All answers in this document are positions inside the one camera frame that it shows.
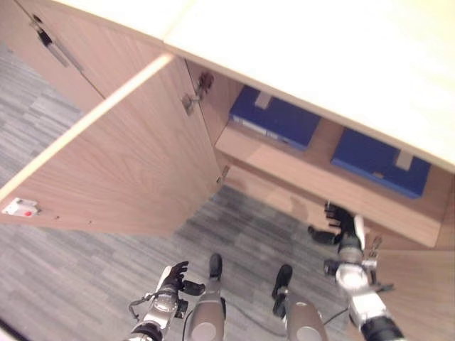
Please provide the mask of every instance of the cabinet hinge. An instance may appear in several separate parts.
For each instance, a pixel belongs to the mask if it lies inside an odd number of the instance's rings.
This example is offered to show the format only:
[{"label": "cabinet hinge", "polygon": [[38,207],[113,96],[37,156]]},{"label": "cabinet hinge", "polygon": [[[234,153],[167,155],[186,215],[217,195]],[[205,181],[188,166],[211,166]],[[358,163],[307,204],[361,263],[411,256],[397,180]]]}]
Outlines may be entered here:
[{"label": "cabinet hinge", "polygon": [[184,94],[184,96],[181,99],[181,102],[188,116],[193,112],[194,105],[201,102],[204,99],[204,96],[212,87],[214,79],[215,78],[211,73],[202,72],[198,78],[198,86],[195,89],[195,95],[191,96],[189,94]]}]

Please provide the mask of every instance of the black cable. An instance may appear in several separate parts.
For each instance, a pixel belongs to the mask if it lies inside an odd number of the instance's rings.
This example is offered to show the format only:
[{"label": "black cable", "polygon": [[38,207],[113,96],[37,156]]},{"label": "black cable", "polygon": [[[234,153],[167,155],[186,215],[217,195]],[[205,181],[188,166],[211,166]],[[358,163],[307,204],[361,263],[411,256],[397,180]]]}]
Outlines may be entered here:
[{"label": "black cable", "polygon": [[269,329],[268,327],[266,327],[265,325],[261,324],[261,322],[255,320],[254,318],[252,318],[250,315],[248,315],[243,309],[241,309],[239,306],[235,305],[234,303],[231,303],[231,302],[226,302],[227,304],[231,305],[232,307],[234,307],[235,309],[237,309],[243,316],[245,316],[248,320],[250,320],[251,322],[253,322],[255,325],[257,325],[259,328],[262,328],[263,330],[265,330],[266,332],[268,332],[269,334],[273,335],[273,336],[277,336],[277,337],[286,337],[287,335],[286,334],[280,334],[278,332],[275,332],[271,329]]},{"label": "black cable", "polygon": [[186,330],[186,323],[188,322],[188,318],[190,315],[193,313],[194,310],[190,311],[188,314],[186,314],[185,317],[185,322],[183,322],[183,332],[182,332],[182,341],[185,341],[185,330]]},{"label": "black cable", "polygon": [[343,309],[342,311],[339,311],[337,312],[334,316],[332,316],[331,318],[329,318],[326,322],[324,322],[324,325],[326,325],[327,323],[331,322],[332,320],[336,319],[338,316],[340,316],[341,314],[345,313],[346,311],[348,311],[349,307]]}]

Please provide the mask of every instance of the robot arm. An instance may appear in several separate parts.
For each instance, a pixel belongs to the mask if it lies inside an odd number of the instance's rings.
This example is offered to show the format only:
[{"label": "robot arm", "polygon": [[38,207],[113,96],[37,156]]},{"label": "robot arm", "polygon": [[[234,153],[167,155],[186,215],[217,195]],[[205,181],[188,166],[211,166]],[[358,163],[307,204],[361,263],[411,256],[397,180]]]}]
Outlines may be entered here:
[{"label": "robot arm", "polygon": [[404,340],[390,311],[372,286],[378,284],[376,260],[363,257],[365,234],[362,217],[352,216],[343,208],[330,203],[326,204],[326,214],[327,218],[338,222],[342,237],[339,241],[338,260],[327,260],[324,271],[335,276],[338,287],[348,297],[351,320],[366,341]]},{"label": "robot arm", "polygon": [[[155,293],[146,293],[144,297],[133,302],[129,309],[138,323],[131,331],[132,335],[126,341],[163,341],[174,317],[183,318],[188,308],[188,302],[178,297],[183,291],[192,296],[201,295],[205,286],[183,280],[188,262],[184,261],[173,267],[166,267]],[[132,306],[151,301],[149,309],[142,320],[134,313]]]},{"label": "robot arm", "polygon": [[[317,231],[309,227],[313,239],[323,244],[339,244],[338,259],[324,262],[327,275],[335,276],[336,283],[347,296],[349,313],[355,326],[366,341],[404,341],[389,310],[377,294],[375,259],[363,258],[365,233],[363,219],[352,216],[342,207],[326,204],[326,215],[331,226],[340,233]],[[277,275],[272,297],[275,299],[273,312],[284,319],[289,341],[327,341],[321,317],[311,302],[296,296],[288,289],[292,267],[283,265]]]}]

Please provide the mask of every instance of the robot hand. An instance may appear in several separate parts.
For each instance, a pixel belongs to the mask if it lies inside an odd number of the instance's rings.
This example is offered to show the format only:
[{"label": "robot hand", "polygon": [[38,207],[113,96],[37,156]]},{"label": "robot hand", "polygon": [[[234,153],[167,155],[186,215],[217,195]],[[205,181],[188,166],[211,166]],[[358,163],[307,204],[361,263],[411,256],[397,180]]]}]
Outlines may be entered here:
[{"label": "robot hand", "polygon": [[132,337],[128,341],[164,340],[173,318],[183,318],[188,309],[188,302],[180,299],[178,292],[199,296],[205,291],[204,284],[183,280],[183,273],[188,270],[187,266],[187,261],[173,267],[167,266],[161,275],[156,292],[146,293],[141,299],[130,303],[130,312],[139,321],[139,315],[133,311],[133,306],[152,300],[146,315],[133,328]]}]

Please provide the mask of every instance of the white label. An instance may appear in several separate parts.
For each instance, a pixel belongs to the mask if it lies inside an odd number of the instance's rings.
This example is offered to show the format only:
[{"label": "white label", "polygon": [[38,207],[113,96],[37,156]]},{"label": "white label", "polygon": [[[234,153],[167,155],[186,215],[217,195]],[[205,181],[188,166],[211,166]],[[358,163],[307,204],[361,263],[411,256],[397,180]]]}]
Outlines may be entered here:
[{"label": "white label", "polygon": [[398,153],[397,159],[395,160],[395,165],[404,171],[408,171],[411,168],[413,158],[414,156],[412,154],[406,151],[400,151]]},{"label": "white label", "polygon": [[15,198],[1,212],[5,215],[16,215],[18,217],[32,217],[38,214],[37,202]]},{"label": "white label", "polygon": [[272,96],[270,96],[266,92],[261,91],[257,95],[256,101],[255,101],[255,106],[265,110],[269,107],[271,100],[272,100]]}]

